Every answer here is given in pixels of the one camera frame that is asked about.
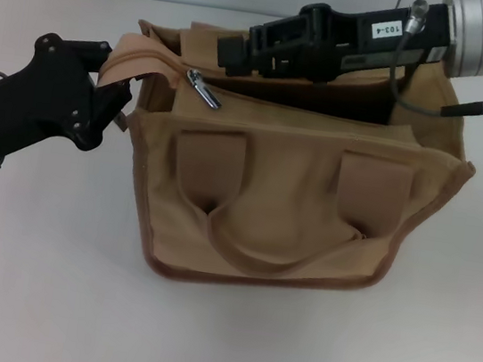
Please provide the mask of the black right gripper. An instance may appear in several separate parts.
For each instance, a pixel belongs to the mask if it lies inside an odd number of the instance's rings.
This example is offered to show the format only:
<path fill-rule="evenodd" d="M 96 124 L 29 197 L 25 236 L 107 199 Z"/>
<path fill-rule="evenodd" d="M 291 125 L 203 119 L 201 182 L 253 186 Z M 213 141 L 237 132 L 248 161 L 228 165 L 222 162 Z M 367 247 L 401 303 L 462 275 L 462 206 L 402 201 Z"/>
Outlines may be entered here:
<path fill-rule="evenodd" d="M 339 13 L 328 4 L 303 7 L 299 15 L 252 27 L 249 36 L 220 37 L 217 64 L 227 77 L 305 78 L 329 82 L 351 71 L 417 65 L 432 49 L 450 43 L 448 9 L 434 4 L 422 29 L 399 42 L 411 10 Z"/>

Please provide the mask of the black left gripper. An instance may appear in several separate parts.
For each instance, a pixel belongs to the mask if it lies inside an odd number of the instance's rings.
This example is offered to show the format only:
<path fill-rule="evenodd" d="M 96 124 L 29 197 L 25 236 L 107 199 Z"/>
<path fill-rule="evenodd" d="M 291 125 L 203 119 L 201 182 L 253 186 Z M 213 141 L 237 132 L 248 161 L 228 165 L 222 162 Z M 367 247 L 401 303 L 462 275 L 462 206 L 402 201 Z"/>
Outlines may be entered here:
<path fill-rule="evenodd" d="M 132 99 L 127 80 L 94 90 L 90 74 L 111 51 L 107 41 L 39 37 L 27 67 L 0 79 L 0 158 L 54 136 L 80 151 L 101 144 L 103 130 Z"/>

